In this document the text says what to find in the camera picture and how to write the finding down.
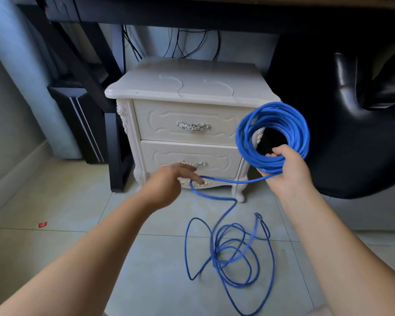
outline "drawer front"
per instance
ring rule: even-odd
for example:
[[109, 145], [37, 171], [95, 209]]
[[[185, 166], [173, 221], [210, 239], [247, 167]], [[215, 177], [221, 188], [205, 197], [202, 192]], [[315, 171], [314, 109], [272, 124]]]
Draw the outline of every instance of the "drawer front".
[[145, 166], [153, 173], [163, 165], [178, 161], [188, 163], [205, 162], [197, 167], [199, 175], [231, 177], [237, 175], [241, 155], [236, 147], [177, 142], [141, 141]]
[[[152, 100], [133, 100], [133, 104], [141, 139], [228, 146], [235, 146], [238, 123], [253, 111], [247, 107]], [[181, 122], [209, 127], [190, 131]]]

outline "person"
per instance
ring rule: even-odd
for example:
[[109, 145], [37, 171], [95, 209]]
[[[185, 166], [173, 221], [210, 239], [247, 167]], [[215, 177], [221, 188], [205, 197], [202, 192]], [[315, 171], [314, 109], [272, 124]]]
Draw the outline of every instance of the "person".
[[[328, 303], [321, 312], [395, 316], [395, 271], [341, 221], [297, 152], [287, 145], [273, 152], [268, 156], [285, 157], [283, 173], [266, 181], [318, 278]], [[140, 191], [6, 300], [0, 316], [101, 316], [142, 224], [179, 196], [179, 177], [202, 184], [195, 171], [183, 163], [161, 167]]]

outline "tangled blue cable on floor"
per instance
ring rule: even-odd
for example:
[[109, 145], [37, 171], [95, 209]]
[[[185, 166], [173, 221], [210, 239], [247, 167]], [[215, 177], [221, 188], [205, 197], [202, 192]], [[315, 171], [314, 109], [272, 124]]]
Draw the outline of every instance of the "tangled blue cable on floor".
[[[262, 170], [265, 173], [270, 173], [267, 176], [260, 177], [258, 179], [254, 180], [249, 180], [249, 181], [233, 181], [233, 180], [225, 180], [225, 179], [219, 179], [216, 177], [211, 177], [211, 176], [201, 176], [202, 178], [209, 179], [209, 180], [215, 180], [215, 181], [223, 181], [223, 182], [228, 182], [228, 183], [236, 183], [236, 184], [247, 184], [247, 183], [254, 183], [257, 181], [265, 180], [269, 177], [278, 175], [282, 173], [282, 167], [284, 165], [285, 158], [282, 155], [279, 155], [277, 157], [268, 157], [264, 155], [260, 155], [255, 147], [253, 146], [252, 142], [252, 136], [253, 134], [260, 128], [263, 127], [270, 127], [278, 130], [279, 132], [283, 133], [284, 136], [287, 139], [288, 145], [296, 150], [303, 158], [306, 158], [308, 152], [309, 152], [309, 141], [310, 141], [310, 133], [309, 129], [306, 124], [306, 120], [304, 117], [298, 112], [295, 108], [282, 103], [282, 102], [272, 102], [272, 103], [267, 103], [258, 109], [254, 110], [252, 113], [248, 114], [245, 116], [240, 124], [237, 127], [236, 133], [235, 133], [235, 142], [237, 145], [237, 148], [240, 152], [240, 154], [243, 156], [243, 158], [252, 166], [254, 166], [257, 169]], [[221, 221], [228, 215], [229, 212], [232, 211], [232, 209], [237, 205], [237, 200], [232, 197], [218, 197], [218, 196], [211, 196], [211, 195], [206, 195], [203, 194], [193, 187], [192, 181], [190, 181], [190, 188], [192, 191], [199, 195], [203, 196], [205, 198], [209, 198], [212, 200], [220, 200], [220, 201], [233, 201], [233, 205], [221, 216], [221, 218], [218, 220], [218, 222], [215, 224], [214, 228], [211, 230], [211, 228], [206, 224], [202, 219], [198, 217], [194, 217], [190, 220], [189, 224], [187, 225], [186, 229], [186, 236], [184, 238], [184, 260], [186, 262], [186, 270], [187, 274], [190, 278], [190, 280], [194, 280], [205, 268], [205, 266], [209, 263], [209, 261], [212, 260], [212, 265], [216, 269], [216, 272], [219, 275], [219, 278], [221, 279], [222, 285], [224, 286], [224, 289], [226, 291], [226, 294], [228, 298], [230, 299], [232, 305], [234, 306], [235, 310], [241, 315], [241, 316], [253, 316], [256, 315], [262, 308], [263, 305], [266, 303], [266, 300], [269, 297], [269, 294], [272, 290], [273, 282], [274, 282], [274, 275], [275, 275], [275, 259], [274, 259], [274, 253], [272, 251], [271, 243], [269, 241], [270, 238], [270, 232], [265, 224], [265, 222], [262, 219], [262, 216], [259, 213], [254, 213], [255, 215], [255, 223], [253, 230], [251, 233], [248, 233], [244, 230], [244, 227], [240, 225], [239, 223], [233, 223], [233, 224], [226, 224], [222, 225], [220, 228], [217, 229], [217, 227], [221, 224]], [[202, 223], [205, 224], [206, 228], [208, 229], [210, 233], [210, 240], [211, 243], [209, 245], [209, 251], [210, 251], [210, 256], [209, 258], [205, 261], [203, 266], [200, 268], [200, 270], [196, 273], [195, 276], [191, 277], [190, 276], [190, 271], [189, 271], [189, 265], [187, 263], [187, 234], [189, 233], [189, 228], [190, 224], [195, 220], [199, 220]], [[266, 238], [260, 238], [256, 236], [257, 228], [258, 225], [261, 225], [263, 232], [265, 233]], [[223, 236], [226, 234], [226, 232], [230, 229], [237, 229], [242, 232], [242, 237], [241, 239], [226, 239], [225, 241], [222, 241]], [[249, 235], [249, 239], [247, 242], [245, 242], [245, 237], [246, 235]], [[261, 240], [261, 241], [267, 241], [269, 245], [269, 249], [272, 255], [272, 277], [269, 283], [268, 291], [266, 293], [266, 296], [264, 297], [263, 301], [259, 305], [259, 307], [250, 314], [243, 314], [236, 306], [234, 303], [234, 300], [232, 299], [227, 285], [233, 288], [243, 288], [252, 285], [259, 276], [260, 272], [260, 264], [259, 260], [257, 258], [256, 253], [251, 247], [251, 244], [254, 239]], [[230, 256], [228, 260], [222, 260], [220, 259], [220, 254], [224, 250], [232, 249], [233, 254]], [[256, 261], [256, 274], [252, 278], [252, 267], [250, 262], [247, 260], [245, 254], [247, 251], [250, 251], [252, 255], [254, 256], [254, 259]], [[244, 283], [239, 283], [233, 281], [227, 274], [225, 273], [224, 269], [231, 263], [236, 262], [237, 260], [244, 259], [249, 267], [249, 276], [247, 280]]]

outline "white nightstand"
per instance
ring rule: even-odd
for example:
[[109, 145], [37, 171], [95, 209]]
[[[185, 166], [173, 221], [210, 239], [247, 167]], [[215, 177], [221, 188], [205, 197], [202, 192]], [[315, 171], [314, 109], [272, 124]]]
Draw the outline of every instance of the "white nightstand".
[[[255, 108], [279, 101], [254, 64], [177, 58], [143, 59], [105, 95], [117, 99], [140, 186], [160, 166], [179, 161], [199, 175], [247, 180], [236, 127]], [[255, 146], [262, 133], [254, 134]], [[180, 182], [190, 188], [188, 180]], [[205, 180], [196, 188], [219, 185], [232, 185], [233, 197], [244, 202], [246, 184]]]

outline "coiled blue cable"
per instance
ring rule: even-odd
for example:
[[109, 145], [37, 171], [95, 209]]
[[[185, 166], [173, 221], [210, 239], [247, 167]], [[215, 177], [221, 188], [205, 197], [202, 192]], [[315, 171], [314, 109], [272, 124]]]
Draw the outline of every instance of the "coiled blue cable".
[[[284, 136], [287, 139], [288, 145], [296, 150], [303, 158], [306, 158], [308, 152], [309, 152], [309, 141], [310, 141], [310, 133], [309, 129], [307, 127], [306, 120], [304, 117], [298, 112], [295, 108], [282, 103], [282, 102], [272, 102], [272, 103], [267, 103], [258, 109], [254, 110], [252, 113], [248, 114], [245, 116], [241, 122], [239, 123], [236, 133], [235, 133], [235, 142], [237, 145], [237, 148], [242, 155], [242, 157], [252, 166], [254, 166], [257, 169], [262, 170], [265, 173], [270, 173], [267, 176], [260, 177], [258, 179], [254, 180], [248, 180], [248, 181], [233, 181], [233, 180], [225, 180], [225, 179], [219, 179], [216, 177], [211, 177], [211, 176], [204, 176], [202, 175], [202, 178], [205, 179], [210, 179], [214, 181], [223, 181], [223, 182], [228, 182], [228, 183], [236, 183], [236, 184], [246, 184], [246, 183], [253, 183], [261, 180], [265, 180], [269, 177], [278, 175], [282, 173], [282, 167], [284, 165], [285, 158], [282, 155], [279, 155], [277, 157], [268, 157], [264, 155], [260, 155], [255, 147], [253, 146], [252, 142], [252, 136], [253, 134], [260, 128], [263, 127], [270, 127], [274, 128], [275, 130], [278, 130], [279, 132], [283, 133]], [[268, 226], [265, 224], [265, 222], [262, 219], [262, 216], [259, 213], [254, 213], [255, 215], [255, 223], [254, 227], [251, 233], [248, 233], [244, 230], [244, 227], [240, 225], [239, 223], [233, 223], [233, 224], [226, 224], [222, 225], [220, 228], [217, 229], [217, 227], [220, 225], [221, 221], [228, 215], [229, 212], [232, 211], [232, 209], [237, 205], [237, 200], [233, 197], [217, 197], [217, 196], [211, 196], [211, 195], [206, 195], [203, 194], [193, 187], [192, 181], [190, 181], [190, 188], [192, 191], [199, 195], [203, 196], [205, 198], [209, 198], [212, 200], [220, 200], [220, 201], [233, 201], [233, 205], [221, 216], [221, 218], [218, 220], [218, 222], [215, 224], [214, 228], [211, 230], [211, 228], [206, 224], [202, 219], [198, 217], [194, 217], [190, 220], [189, 224], [187, 225], [186, 229], [186, 235], [184, 238], [184, 260], [186, 263], [186, 270], [187, 270], [187, 275], [189, 276], [190, 280], [194, 280], [205, 268], [205, 266], [209, 263], [209, 261], [212, 260], [212, 265], [215, 268], [216, 272], [219, 275], [219, 278], [221, 279], [222, 285], [224, 286], [224, 289], [226, 291], [226, 294], [228, 298], [230, 299], [232, 305], [234, 306], [235, 310], [241, 315], [241, 316], [253, 316], [256, 315], [262, 308], [263, 305], [266, 303], [269, 294], [272, 290], [273, 282], [274, 282], [274, 275], [275, 275], [275, 258], [274, 258], [274, 253], [272, 251], [271, 243], [269, 241], [270, 238], [270, 232], [268, 229]], [[211, 243], [209, 245], [209, 251], [210, 251], [210, 256], [209, 258], [204, 262], [200, 270], [196, 273], [195, 276], [191, 277], [190, 276], [190, 271], [189, 271], [189, 265], [187, 263], [187, 234], [189, 233], [189, 228], [190, 224], [195, 220], [199, 220], [202, 223], [205, 224], [206, 228], [209, 231], [210, 234], [210, 240]], [[256, 232], [258, 225], [261, 225], [263, 232], [266, 236], [266, 238], [260, 238], [256, 237]], [[242, 237], [241, 239], [227, 239], [225, 241], [221, 241], [223, 236], [226, 234], [226, 232], [230, 229], [237, 229], [242, 232]], [[247, 242], [245, 242], [245, 237], [246, 235], [249, 236], [249, 239]], [[260, 264], [259, 260], [257, 258], [256, 253], [251, 247], [251, 244], [254, 239], [261, 240], [261, 241], [267, 241], [269, 245], [269, 249], [271, 252], [272, 256], [272, 276], [271, 280], [269, 283], [268, 291], [262, 300], [261, 304], [259, 307], [250, 314], [243, 314], [236, 306], [234, 303], [234, 300], [232, 299], [227, 285], [233, 288], [243, 288], [252, 285], [259, 276], [260, 272]], [[220, 254], [224, 250], [232, 249], [233, 254], [229, 257], [228, 260], [222, 260], [219, 258]], [[252, 255], [254, 256], [254, 259], [256, 261], [256, 266], [257, 270], [255, 275], [252, 277], [252, 267], [250, 265], [250, 262], [247, 260], [245, 254], [247, 251], [250, 251]], [[249, 276], [247, 280], [244, 283], [239, 283], [233, 281], [230, 277], [228, 277], [224, 271], [224, 269], [231, 263], [236, 262], [237, 260], [244, 259], [249, 267]]]

